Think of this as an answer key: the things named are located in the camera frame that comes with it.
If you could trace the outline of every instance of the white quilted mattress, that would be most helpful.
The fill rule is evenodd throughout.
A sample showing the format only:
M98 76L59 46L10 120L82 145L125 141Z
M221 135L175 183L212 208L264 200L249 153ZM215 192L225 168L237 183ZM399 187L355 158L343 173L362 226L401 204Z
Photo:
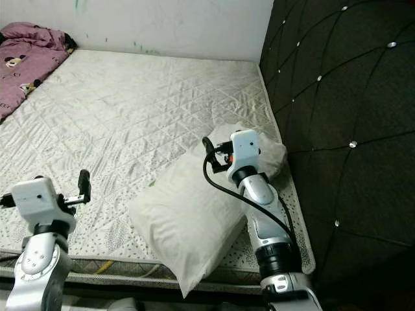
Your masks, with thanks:
M242 121L280 141L254 63L75 51L0 125L0 194L37 175L77 194L91 172L92 200L79 206L69 254L78 259L158 262L130 224L126 203L217 125ZM291 175L276 181L294 218L303 269L314 258ZM0 211L0 250L20 252L27 225ZM221 266L257 271L246 235Z

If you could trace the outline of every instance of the white pillow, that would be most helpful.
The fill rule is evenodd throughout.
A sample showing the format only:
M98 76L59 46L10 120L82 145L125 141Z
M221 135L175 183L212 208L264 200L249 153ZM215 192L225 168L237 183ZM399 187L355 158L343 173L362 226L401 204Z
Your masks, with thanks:
M229 141L236 130L245 129L239 124L218 126L209 138L216 145ZM275 175L285 161L285 147L263 133L259 134L259 146L260 172ZM241 202L205 180L205 154L200 142L128 206L135 229L175 274L183 297L219 265L246 221ZM210 164L207 171L214 182L237 191L225 172L213 174Z

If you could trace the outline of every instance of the cartoon print blanket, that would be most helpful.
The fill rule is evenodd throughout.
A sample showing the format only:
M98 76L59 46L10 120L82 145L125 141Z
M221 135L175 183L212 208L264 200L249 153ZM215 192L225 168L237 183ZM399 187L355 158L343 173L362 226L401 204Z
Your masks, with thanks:
M31 23L0 30L0 122L76 47L65 32Z

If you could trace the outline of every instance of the padded headboard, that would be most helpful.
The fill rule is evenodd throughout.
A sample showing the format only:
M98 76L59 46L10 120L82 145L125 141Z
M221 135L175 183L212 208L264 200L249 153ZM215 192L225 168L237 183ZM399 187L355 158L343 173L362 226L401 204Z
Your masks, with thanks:
M275 0L260 66L316 287L402 285L415 270L415 3Z

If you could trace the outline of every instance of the black cable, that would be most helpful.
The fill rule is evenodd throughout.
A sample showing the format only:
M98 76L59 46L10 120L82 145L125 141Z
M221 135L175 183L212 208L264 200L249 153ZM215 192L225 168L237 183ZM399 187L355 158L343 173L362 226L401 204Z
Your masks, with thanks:
M213 156L213 154L216 153L216 152L217 152L217 150L210 151L206 155L205 160L203 161L203 175L205 176L205 179L207 180L207 182L210 183L212 186L214 186L216 189L221 190L222 192L225 192L225 193L229 194L230 196L233 196L234 198L240 199L241 201L251 205L253 208L257 209L258 211L262 212L263 214L265 214L269 218L271 218L273 221L275 221L286 232L286 234L288 234L288 236L290 237L292 243L294 244L294 247L299 252L294 232L291 232L290 229L281 220L279 220L277 217L275 217L271 212L268 212L262 206L260 206L260 205L256 204L255 202L245 198L244 196L241 196L241 195L235 193L234 191L228 190L227 188L222 187L221 185L218 185L212 179L210 179L210 177L208 176L208 173L206 172L206 165L208 163L208 159L211 156Z
M20 255L14 255L14 256L7 256L0 258L0 262L10 261L10 260L16 260L19 259Z
M281 205L283 206L283 209L285 211L285 214L287 215L288 225L290 227L290 230L291 230L291 232L295 233L294 224L292 222L291 214L290 214L290 211L288 210L287 204L284 202L284 200L283 200L283 198L281 196L279 196L278 199L279 199L279 202L281 203ZM295 239L294 242L295 242L295 244L297 244L296 235L293 234L293 236L294 236L294 239Z

